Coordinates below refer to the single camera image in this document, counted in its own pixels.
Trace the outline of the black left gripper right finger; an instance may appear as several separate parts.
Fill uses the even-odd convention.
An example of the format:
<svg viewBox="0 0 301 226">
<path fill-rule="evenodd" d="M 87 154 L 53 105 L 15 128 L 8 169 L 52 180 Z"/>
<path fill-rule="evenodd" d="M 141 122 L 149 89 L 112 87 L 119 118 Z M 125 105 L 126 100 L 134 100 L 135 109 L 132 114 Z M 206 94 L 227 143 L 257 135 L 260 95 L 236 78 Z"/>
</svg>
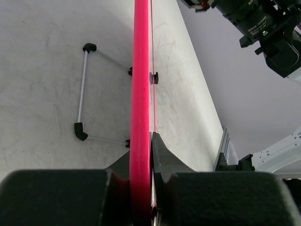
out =
<svg viewBox="0 0 301 226">
<path fill-rule="evenodd" d="M 158 226 L 294 226 L 289 189 L 269 173 L 195 172 L 153 133 L 151 158 Z"/>
</svg>

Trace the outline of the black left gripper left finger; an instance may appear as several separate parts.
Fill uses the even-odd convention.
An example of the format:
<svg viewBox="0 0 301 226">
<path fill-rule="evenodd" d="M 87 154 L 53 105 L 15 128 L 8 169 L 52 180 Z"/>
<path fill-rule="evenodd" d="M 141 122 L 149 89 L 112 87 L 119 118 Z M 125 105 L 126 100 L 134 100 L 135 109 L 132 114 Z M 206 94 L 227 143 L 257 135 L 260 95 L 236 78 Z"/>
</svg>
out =
<svg viewBox="0 0 301 226">
<path fill-rule="evenodd" d="M 129 226 L 129 154 L 105 169 L 30 169 L 0 184 L 3 226 Z"/>
</svg>

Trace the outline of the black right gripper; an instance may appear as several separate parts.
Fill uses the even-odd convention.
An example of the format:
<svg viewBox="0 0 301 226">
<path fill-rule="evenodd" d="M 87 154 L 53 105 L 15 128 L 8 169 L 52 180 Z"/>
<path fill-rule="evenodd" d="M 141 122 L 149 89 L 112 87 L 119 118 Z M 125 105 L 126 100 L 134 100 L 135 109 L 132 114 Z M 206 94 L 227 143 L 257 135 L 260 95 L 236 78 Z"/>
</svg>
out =
<svg viewBox="0 0 301 226">
<path fill-rule="evenodd" d="M 260 43 L 267 66 L 286 78 L 301 67 L 301 23 L 299 0 L 185 0 L 195 12 L 218 9 L 242 34 L 240 46 Z"/>
</svg>

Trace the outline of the pink framed whiteboard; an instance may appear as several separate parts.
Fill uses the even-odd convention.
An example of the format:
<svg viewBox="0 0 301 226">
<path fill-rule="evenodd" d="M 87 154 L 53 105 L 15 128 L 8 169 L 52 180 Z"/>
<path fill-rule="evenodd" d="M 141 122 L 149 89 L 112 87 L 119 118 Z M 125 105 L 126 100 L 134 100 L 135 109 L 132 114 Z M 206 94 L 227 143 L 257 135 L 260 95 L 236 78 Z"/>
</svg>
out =
<svg viewBox="0 0 301 226">
<path fill-rule="evenodd" d="M 129 185 L 133 224 L 150 226 L 149 2 L 134 3 Z"/>
</svg>

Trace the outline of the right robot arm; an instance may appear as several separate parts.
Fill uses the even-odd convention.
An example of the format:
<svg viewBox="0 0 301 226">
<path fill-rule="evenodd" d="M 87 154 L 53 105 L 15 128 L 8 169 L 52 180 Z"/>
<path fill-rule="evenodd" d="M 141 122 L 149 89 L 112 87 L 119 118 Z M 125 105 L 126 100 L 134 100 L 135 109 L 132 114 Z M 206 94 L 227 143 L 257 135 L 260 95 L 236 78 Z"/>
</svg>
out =
<svg viewBox="0 0 301 226">
<path fill-rule="evenodd" d="M 301 82 L 301 24 L 299 0 L 185 0 L 195 12 L 217 8 L 242 34 L 240 46 L 260 43 L 257 55 L 263 54 L 266 65 L 297 84 Z M 267 149 L 249 154 L 237 164 L 228 165 L 225 154 L 219 153 L 215 171 L 256 171 L 274 173 L 301 158 L 301 130 Z"/>
</svg>

